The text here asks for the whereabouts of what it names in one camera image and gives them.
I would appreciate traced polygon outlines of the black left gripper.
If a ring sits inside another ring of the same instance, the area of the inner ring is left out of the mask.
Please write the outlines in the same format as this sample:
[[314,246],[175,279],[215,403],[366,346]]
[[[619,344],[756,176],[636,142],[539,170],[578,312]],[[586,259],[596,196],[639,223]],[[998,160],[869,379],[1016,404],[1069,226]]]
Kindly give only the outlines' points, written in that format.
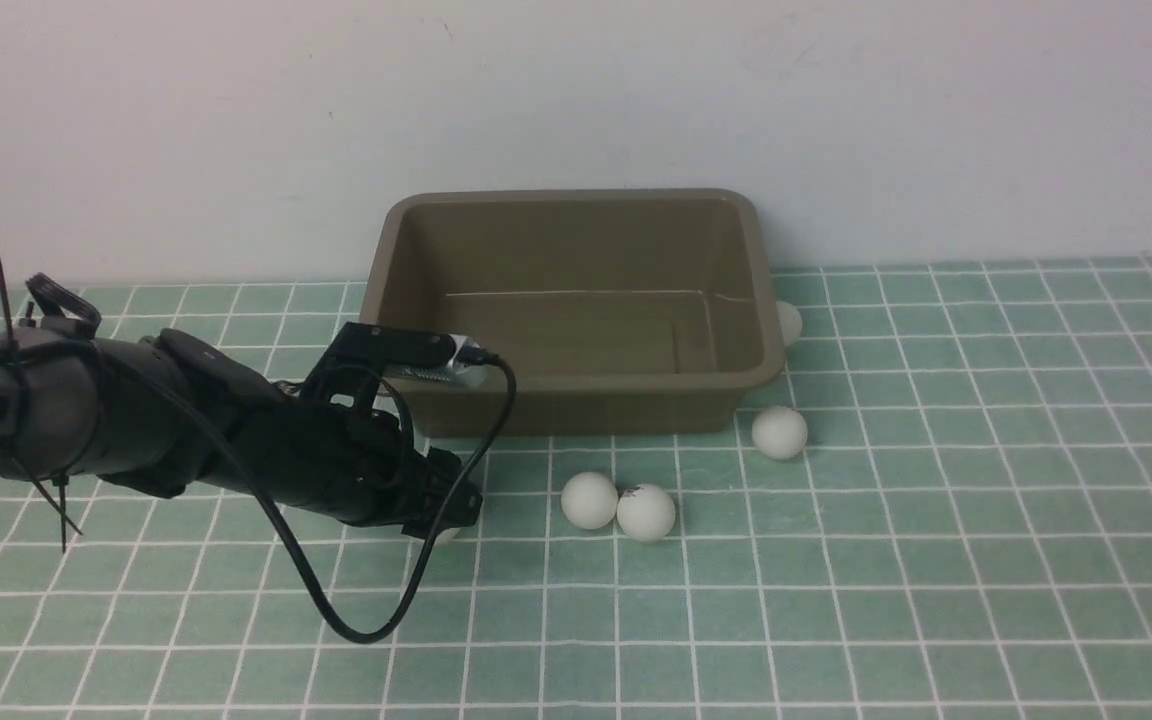
[[291,509],[351,526],[404,525],[420,539],[473,526],[483,495],[450,450],[417,454],[396,416],[342,406],[262,406],[227,439],[256,486]]

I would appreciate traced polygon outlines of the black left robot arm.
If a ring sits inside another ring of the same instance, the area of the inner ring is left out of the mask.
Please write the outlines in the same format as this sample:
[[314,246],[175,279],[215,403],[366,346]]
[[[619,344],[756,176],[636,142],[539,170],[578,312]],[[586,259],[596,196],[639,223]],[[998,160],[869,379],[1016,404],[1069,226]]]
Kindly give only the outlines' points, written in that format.
[[179,329],[136,342],[99,338],[101,316],[29,279],[41,318],[0,332],[0,477],[93,475],[141,495],[194,483],[349,526],[479,520],[480,488],[448,450],[416,450],[411,425],[376,410],[381,376],[434,379],[467,338],[346,323],[302,382],[274,382]]

